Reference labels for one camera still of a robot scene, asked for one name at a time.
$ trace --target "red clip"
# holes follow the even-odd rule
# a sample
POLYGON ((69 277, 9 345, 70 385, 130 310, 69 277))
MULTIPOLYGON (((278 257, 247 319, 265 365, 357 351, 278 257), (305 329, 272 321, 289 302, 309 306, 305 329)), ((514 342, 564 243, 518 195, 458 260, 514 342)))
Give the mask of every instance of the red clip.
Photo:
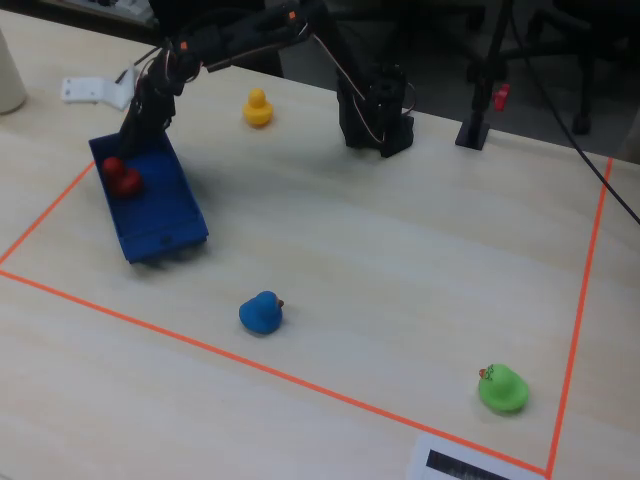
POLYGON ((510 90, 511 85, 505 83, 500 87, 500 90, 493 94, 493 103, 495 104, 496 112, 504 112, 504 107, 507 105, 507 98, 509 98, 510 90))

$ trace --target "blue rubber duck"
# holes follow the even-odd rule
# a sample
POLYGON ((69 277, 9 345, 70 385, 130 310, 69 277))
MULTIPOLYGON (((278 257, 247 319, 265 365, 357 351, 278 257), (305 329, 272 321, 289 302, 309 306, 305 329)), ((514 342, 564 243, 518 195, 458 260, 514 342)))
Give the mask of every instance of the blue rubber duck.
POLYGON ((247 330, 268 335, 280 327, 283 305, 275 293, 259 293, 240 307, 240 321, 247 330))

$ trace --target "black stand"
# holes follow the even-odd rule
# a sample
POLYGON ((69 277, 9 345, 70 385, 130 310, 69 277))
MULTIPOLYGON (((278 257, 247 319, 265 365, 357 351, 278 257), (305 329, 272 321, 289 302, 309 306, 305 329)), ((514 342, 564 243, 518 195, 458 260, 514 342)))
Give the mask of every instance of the black stand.
POLYGON ((496 70, 500 61, 500 49, 507 32, 509 18, 513 10, 514 0, 502 0, 498 23, 493 32, 489 54, 480 67, 476 88, 471 102, 471 117, 462 122, 456 145, 461 147, 482 150, 489 132, 489 124, 484 121, 484 113, 489 108, 493 98, 493 84, 495 83, 496 70))

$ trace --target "green rubber duck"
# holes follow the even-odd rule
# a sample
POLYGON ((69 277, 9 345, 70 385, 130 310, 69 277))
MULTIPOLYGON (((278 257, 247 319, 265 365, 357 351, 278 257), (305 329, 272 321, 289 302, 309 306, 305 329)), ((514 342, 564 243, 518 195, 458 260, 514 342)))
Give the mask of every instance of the green rubber duck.
POLYGON ((516 412, 529 400, 526 382, 501 363, 494 363, 480 370, 478 391, 486 406, 502 413, 516 412))

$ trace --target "white cup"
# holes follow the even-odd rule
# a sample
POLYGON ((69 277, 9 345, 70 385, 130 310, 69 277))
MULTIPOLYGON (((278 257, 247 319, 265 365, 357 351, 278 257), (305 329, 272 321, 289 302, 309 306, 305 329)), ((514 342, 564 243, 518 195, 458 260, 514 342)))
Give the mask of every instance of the white cup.
POLYGON ((0 31, 0 114, 18 109, 26 98, 24 84, 0 31))

